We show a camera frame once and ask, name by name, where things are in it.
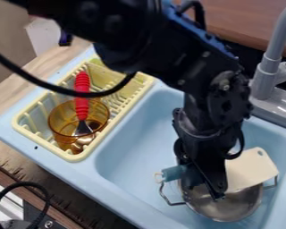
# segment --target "toy sink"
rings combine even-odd
[[[93,54],[91,47],[50,81],[58,81]],[[42,89],[34,90],[0,116],[0,139],[137,227],[286,228],[286,129],[256,117],[244,123],[246,147],[261,147],[268,152],[280,171],[279,183],[275,189],[264,191],[261,206],[250,217],[235,223],[218,223],[197,215],[187,206],[168,206],[159,196],[159,184],[153,177],[155,172],[176,165],[172,146],[177,135],[172,127],[172,111],[182,106],[182,93],[156,81],[93,153],[79,162],[64,160],[13,129],[12,119],[42,93]],[[176,182],[166,185],[164,192],[172,201],[181,200]]]

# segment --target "amber plastic bowl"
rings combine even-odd
[[[98,131],[102,131],[107,125],[110,117],[109,109],[106,105],[96,99],[89,100],[89,111],[87,124],[92,128],[93,133],[87,135],[73,136],[78,127],[79,120],[75,111],[73,100],[62,103],[52,110],[48,116],[48,126],[50,127],[54,139],[62,150],[72,149],[72,143],[82,137],[91,136]]]

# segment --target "gray faucet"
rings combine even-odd
[[[254,115],[286,127],[286,91],[275,86],[286,81],[286,62],[282,53],[286,45],[286,8],[281,13],[262,62],[251,82]]]

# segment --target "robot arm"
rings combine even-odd
[[[179,139],[175,154],[189,166],[189,187],[202,182],[214,199],[228,184],[224,160],[252,105],[248,79],[238,58],[206,31],[200,2],[176,6],[168,0],[10,0],[30,14],[54,19],[67,32],[96,42],[103,62],[118,72],[145,72],[183,91],[183,108],[173,111]],[[184,12],[195,10],[196,21]]]

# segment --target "yellow dish rack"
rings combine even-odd
[[[66,76],[62,77],[57,82],[57,85],[73,89],[75,76],[80,71],[85,71],[90,76],[90,90],[95,92],[114,87],[124,77],[123,74],[106,68],[98,57],[92,57],[89,61],[81,63]],[[35,141],[39,146],[48,149],[64,160],[78,162],[93,152],[114,126],[147,93],[153,83],[154,79],[151,76],[139,72],[123,89],[113,95],[101,98],[101,101],[110,110],[111,115],[108,125],[102,131],[97,132],[93,141],[89,145],[84,146],[84,150],[78,155],[73,155],[70,149],[65,151],[60,149],[47,124],[51,111],[63,102],[72,100],[72,97],[47,91],[22,109],[13,118],[12,125],[17,132]]]

